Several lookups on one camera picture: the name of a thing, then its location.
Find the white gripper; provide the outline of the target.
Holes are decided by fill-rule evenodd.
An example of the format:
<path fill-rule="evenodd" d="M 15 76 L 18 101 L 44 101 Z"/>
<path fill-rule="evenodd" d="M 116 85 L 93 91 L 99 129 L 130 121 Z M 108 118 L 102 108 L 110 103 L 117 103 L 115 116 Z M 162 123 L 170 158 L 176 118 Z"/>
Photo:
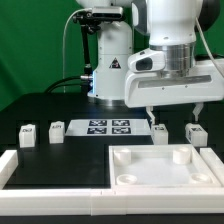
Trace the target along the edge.
<path fill-rule="evenodd" d="M 132 73 L 125 79 L 125 104 L 146 107 L 151 124 L 155 125 L 153 106 L 196 103 L 195 121 L 204 103 L 224 98 L 224 77 L 209 60 L 199 61 L 185 77 L 162 78 L 159 73 Z"/>

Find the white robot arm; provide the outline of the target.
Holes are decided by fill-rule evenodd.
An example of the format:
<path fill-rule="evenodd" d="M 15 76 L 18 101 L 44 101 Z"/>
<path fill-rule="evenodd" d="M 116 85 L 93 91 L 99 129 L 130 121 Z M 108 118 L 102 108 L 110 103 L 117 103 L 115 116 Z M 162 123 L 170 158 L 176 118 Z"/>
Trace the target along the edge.
<path fill-rule="evenodd" d="M 94 102 L 129 108 L 224 99 L 224 73 L 214 59 L 197 63 L 196 36 L 220 13 L 220 0 L 76 0 L 98 38 Z"/>

